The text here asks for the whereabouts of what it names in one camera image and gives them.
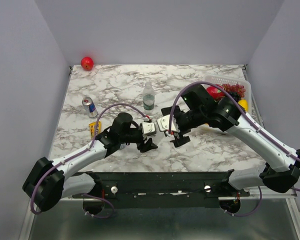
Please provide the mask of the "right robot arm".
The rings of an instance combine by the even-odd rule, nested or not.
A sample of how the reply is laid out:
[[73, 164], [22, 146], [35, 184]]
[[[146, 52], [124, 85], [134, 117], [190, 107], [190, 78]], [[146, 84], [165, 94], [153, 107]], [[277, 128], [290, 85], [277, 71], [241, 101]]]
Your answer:
[[191, 83], [177, 95], [189, 111], [181, 111], [176, 101], [171, 107], [163, 108], [163, 116], [157, 120], [159, 131], [172, 135], [172, 143], [177, 148], [190, 141], [186, 134], [191, 129], [208, 124], [238, 138], [266, 161], [264, 167], [230, 171], [227, 179], [220, 183], [220, 191], [226, 196], [249, 187], [265, 186], [277, 193], [292, 189], [300, 177], [300, 149], [275, 138], [229, 93], [215, 101], [205, 85], [204, 81]]

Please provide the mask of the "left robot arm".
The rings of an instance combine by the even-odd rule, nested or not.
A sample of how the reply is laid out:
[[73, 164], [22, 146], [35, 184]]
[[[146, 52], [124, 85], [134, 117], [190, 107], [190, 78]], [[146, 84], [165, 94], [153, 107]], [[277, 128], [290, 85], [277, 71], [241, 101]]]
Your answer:
[[155, 133], [155, 124], [150, 119], [137, 124], [130, 114], [122, 112], [110, 127], [82, 148], [54, 160], [38, 159], [22, 186], [30, 197], [31, 211], [34, 214], [46, 212], [60, 199], [73, 195], [97, 197], [101, 185], [90, 174], [78, 172], [112, 155], [122, 145], [136, 144], [141, 153], [157, 149], [151, 138]]

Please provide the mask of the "clear unlabeled plastic bottle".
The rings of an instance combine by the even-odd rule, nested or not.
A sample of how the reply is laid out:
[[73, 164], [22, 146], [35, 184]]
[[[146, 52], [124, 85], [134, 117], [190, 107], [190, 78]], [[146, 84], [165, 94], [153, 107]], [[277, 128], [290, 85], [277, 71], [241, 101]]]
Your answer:
[[166, 136], [165, 132], [160, 132], [159, 130], [157, 130], [156, 133], [152, 136], [152, 140], [153, 143], [160, 148], [165, 143], [168, 143], [171, 138], [169, 136]]

